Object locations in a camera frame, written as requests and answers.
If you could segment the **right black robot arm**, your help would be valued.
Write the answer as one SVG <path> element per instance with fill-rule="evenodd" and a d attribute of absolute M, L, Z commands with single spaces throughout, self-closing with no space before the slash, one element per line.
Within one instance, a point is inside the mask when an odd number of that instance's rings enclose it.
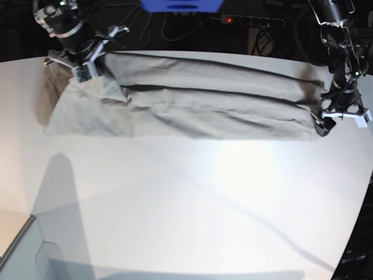
<path fill-rule="evenodd" d="M 72 71 L 77 82 L 98 78 L 96 59 L 115 37 L 130 32 L 128 26 L 113 25 L 102 31 L 93 22 L 93 15 L 103 7 L 103 1 L 34 1 L 34 19 L 62 45 L 61 51 L 50 50 L 44 63 L 61 64 Z"/>

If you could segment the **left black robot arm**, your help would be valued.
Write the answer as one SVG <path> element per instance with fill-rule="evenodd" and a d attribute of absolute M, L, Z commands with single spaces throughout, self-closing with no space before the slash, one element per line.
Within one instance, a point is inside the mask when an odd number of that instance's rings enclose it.
<path fill-rule="evenodd" d="M 321 41 L 333 75 L 330 90 L 321 95 L 319 106 L 311 111 L 315 129 L 320 136 L 327 136 L 336 125 L 335 118 L 352 118 L 359 128 L 367 128 L 372 116 L 357 86 L 358 79 L 368 72 L 372 28 L 355 27 L 352 1 L 309 1 L 309 5 L 321 26 Z"/>

